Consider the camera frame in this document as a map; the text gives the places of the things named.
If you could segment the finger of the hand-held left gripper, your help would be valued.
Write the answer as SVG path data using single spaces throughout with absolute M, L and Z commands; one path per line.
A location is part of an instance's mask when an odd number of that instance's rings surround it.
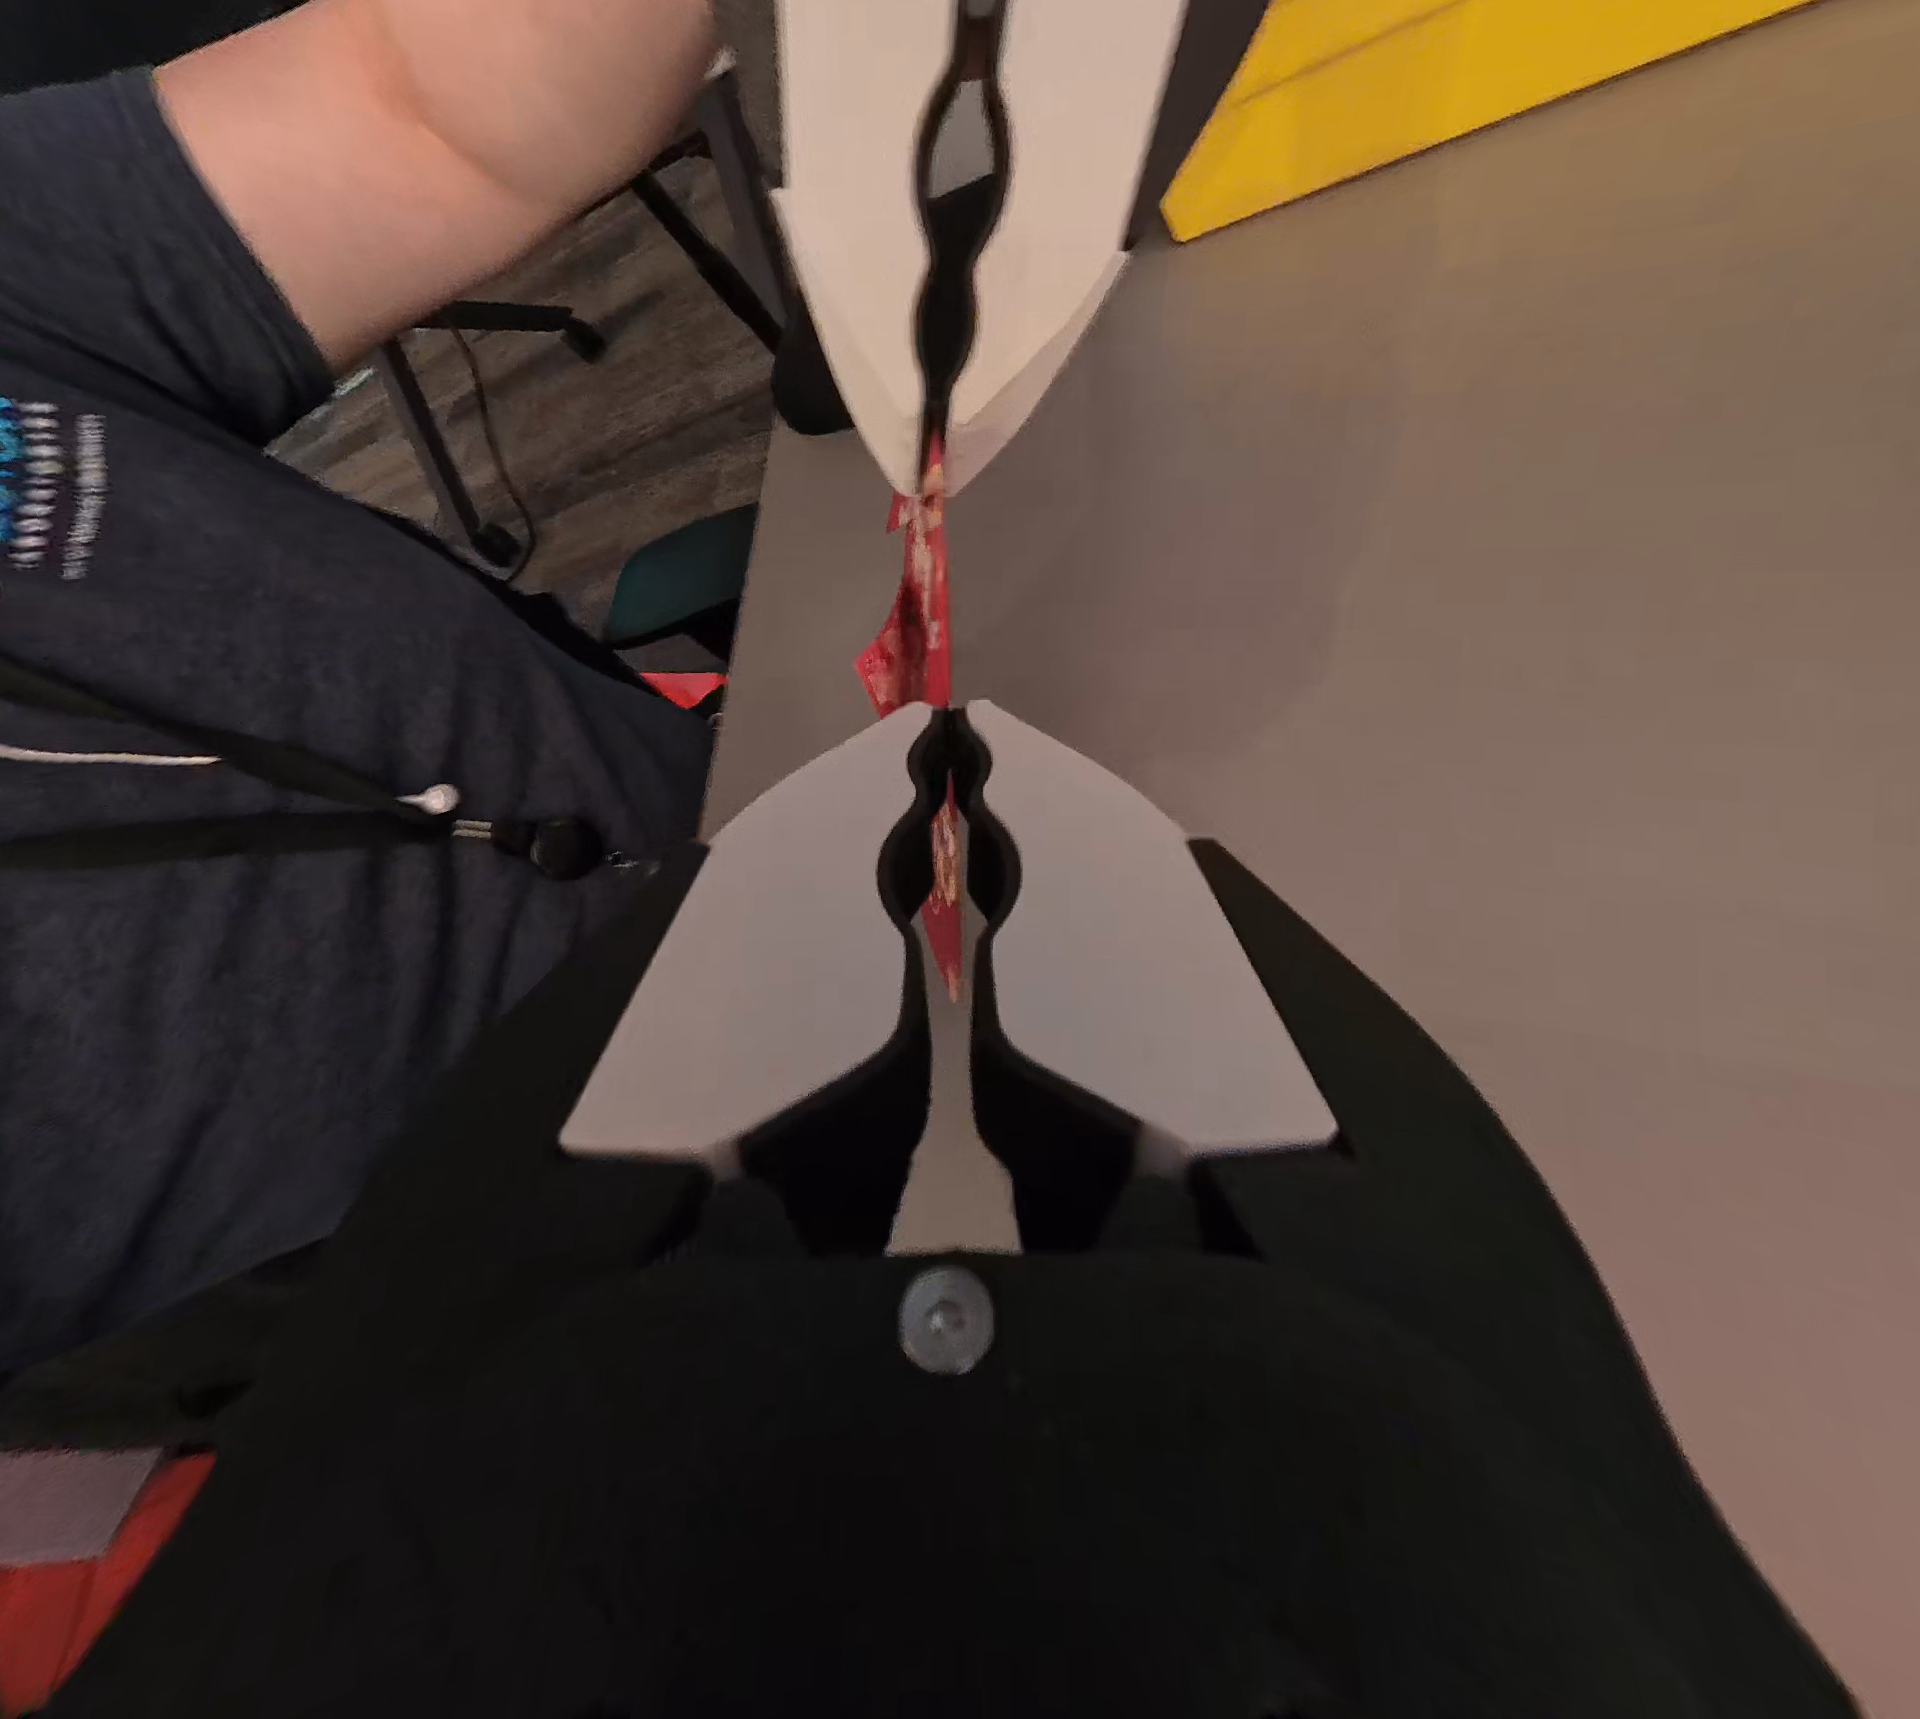
M 1189 0 L 1004 4 L 1005 184 L 971 265 L 948 485 L 971 485 L 1020 433 L 1115 289 L 1185 23 Z
M 775 0 L 775 217 L 832 386 L 887 485 L 922 483 L 918 145 L 960 0 Z

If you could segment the red floral origami paper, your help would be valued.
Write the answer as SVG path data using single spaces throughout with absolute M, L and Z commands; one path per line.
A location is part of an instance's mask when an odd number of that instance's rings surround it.
M 925 703 L 950 708 L 950 597 L 948 597 L 948 455 L 925 440 L 922 483 L 896 494 L 887 530 L 900 533 L 900 579 L 891 611 L 859 655 L 856 675 L 877 715 Z M 931 888 L 922 934 L 950 1000 L 964 993 L 964 821 L 948 787 L 931 817 Z

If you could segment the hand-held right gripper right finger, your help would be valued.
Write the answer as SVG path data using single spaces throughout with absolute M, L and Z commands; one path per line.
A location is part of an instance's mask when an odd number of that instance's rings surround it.
M 1024 1254 L 1085 1254 L 1133 1179 L 1329 1153 L 1340 1131 L 1194 843 L 1001 703 L 956 714 L 971 1120 Z

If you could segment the dark teal office chair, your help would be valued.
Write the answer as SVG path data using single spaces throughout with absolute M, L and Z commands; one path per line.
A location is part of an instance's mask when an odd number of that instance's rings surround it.
M 757 520 L 757 502 L 732 506 L 635 548 L 611 592 L 605 645 L 637 652 L 689 639 L 717 659 L 732 659 Z

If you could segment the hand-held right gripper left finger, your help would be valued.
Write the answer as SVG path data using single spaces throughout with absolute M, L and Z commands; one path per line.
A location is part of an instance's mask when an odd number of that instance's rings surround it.
M 881 1254 L 931 1104 L 917 915 L 943 781 L 910 703 L 703 849 L 559 1144 L 753 1179 L 810 1254 Z

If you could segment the orange object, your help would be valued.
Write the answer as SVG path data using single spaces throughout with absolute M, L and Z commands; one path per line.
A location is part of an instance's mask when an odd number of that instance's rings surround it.
M 3 1716 L 34 1716 L 109 1630 L 213 1471 L 213 1451 L 167 1457 L 95 1557 L 3 1564 Z

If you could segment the person's left forearm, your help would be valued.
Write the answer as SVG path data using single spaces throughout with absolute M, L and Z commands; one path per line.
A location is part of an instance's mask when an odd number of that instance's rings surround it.
M 162 66 L 158 103 L 342 369 L 624 188 L 720 53 L 714 0 L 311 0 Z

